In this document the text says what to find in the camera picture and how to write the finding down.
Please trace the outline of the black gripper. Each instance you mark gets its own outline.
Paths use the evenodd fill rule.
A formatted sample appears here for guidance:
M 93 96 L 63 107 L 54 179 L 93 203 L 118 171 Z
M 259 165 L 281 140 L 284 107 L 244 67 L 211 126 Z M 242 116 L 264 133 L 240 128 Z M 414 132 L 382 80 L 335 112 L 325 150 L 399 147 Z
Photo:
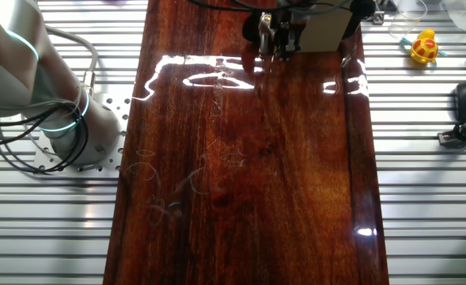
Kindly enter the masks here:
M 298 50 L 301 26 L 290 21 L 280 21 L 275 25 L 275 55 L 279 60 L 286 60 L 287 52 L 293 54 Z

